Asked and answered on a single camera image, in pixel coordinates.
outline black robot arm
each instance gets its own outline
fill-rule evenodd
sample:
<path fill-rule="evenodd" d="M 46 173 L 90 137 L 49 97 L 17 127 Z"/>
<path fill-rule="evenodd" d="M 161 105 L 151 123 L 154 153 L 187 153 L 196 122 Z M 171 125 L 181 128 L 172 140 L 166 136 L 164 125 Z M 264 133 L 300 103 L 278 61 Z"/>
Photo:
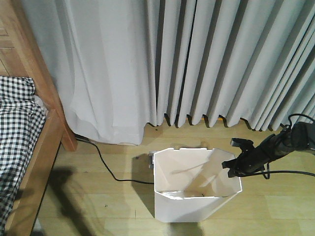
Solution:
<path fill-rule="evenodd" d="M 232 138 L 231 145 L 239 147 L 242 153 L 236 159 L 222 162 L 222 167 L 230 169 L 229 177 L 244 177 L 265 170 L 265 164 L 293 151 L 315 154 L 315 123 L 298 122 L 292 129 L 286 125 L 279 134 L 270 135 L 257 147 L 251 140 L 238 138 Z"/>

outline white curtain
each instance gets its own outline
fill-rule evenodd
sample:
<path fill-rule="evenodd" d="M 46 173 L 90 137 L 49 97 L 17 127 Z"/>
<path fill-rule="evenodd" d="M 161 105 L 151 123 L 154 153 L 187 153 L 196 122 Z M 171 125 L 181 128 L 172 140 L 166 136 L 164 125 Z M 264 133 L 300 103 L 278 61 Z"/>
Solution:
<path fill-rule="evenodd" d="M 165 114 L 256 130 L 315 116 L 313 0 L 22 3 L 75 133 L 139 144 Z"/>

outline wooden floor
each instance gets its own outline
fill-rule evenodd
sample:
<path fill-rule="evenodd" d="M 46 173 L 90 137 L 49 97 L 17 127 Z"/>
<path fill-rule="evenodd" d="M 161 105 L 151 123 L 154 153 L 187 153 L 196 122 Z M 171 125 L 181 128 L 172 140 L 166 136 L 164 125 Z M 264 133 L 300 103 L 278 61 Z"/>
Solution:
<path fill-rule="evenodd" d="M 222 121 L 181 128 L 147 125 L 139 146 L 99 145 L 119 178 L 153 181 L 148 153 L 165 148 L 230 147 L 232 137 L 258 145 L 273 132 L 251 131 L 243 121 L 225 128 Z M 294 152 L 271 164 L 272 170 L 315 172 L 311 154 Z M 114 181 L 96 149 L 79 143 L 76 152 L 62 147 L 49 181 L 39 220 L 48 236 L 314 236 L 315 178 L 275 174 L 242 179 L 243 192 L 200 223 L 161 223 L 154 219 L 152 185 Z"/>

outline bed leg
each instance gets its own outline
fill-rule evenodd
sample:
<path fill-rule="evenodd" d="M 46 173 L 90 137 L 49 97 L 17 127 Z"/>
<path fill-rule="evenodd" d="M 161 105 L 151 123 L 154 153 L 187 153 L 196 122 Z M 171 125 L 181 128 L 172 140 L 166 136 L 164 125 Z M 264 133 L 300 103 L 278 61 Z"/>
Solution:
<path fill-rule="evenodd" d="M 69 127 L 67 127 L 66 131 L 64 131 L 61 143 L 65 150 L 76 151 L 78 142 Z"/>

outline power cord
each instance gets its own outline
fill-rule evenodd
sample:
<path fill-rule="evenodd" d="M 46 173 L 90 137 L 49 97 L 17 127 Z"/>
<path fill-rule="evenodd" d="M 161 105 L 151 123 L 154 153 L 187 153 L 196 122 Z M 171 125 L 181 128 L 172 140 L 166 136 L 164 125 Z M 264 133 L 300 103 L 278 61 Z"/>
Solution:
<path fill-rule="evenodd" d="M 106 167 L 106 169 L 108 170 L 108 172 L 112 175 L 112 177 L 119 182 L 125 182 L 125 181 L 129 181 L 129 182 L 136 182 L 136 183 L 142 183 L 142 184 L 154 184 L 153 182 L 145 182 L 145 181 L 141 181 L 141 180 L 136 180 L 136 179 L 118 179 L 115 177 L 114 173 L 110 170 L 110 168 L 108 167 L 108 165 L 106 164 L 105 160 L 102 157 L 102 154 L 100 153 L 100 150 L 98 148 L 98 146 L 95 143 L 92 143 L 91 141 L 85 140 L 85 139 L 81 139 L 76 137 L 76 140 L 83 142 L 83 143 L 87 143 L 87 144 L 91 144 L 94 147 L 96 147 L 98 155 L 101 159 L 101 161 L 103 162 L 104 166 Z"/>
<path fill-rule="evenodd" d="M 302 174 L 307 176 L 313 176 L 315 177 L 314 173 L 305 172 L 305 171 L 264 171 L 260 173 L 253 173 L 249 175 L 238 175 L 237 177 L 248 177 L 248 176 L 258 176 L 258 175 L 265 175 L 265 174 L 277 174 L 277 173 L 289 173 L 289 174 Z"/>

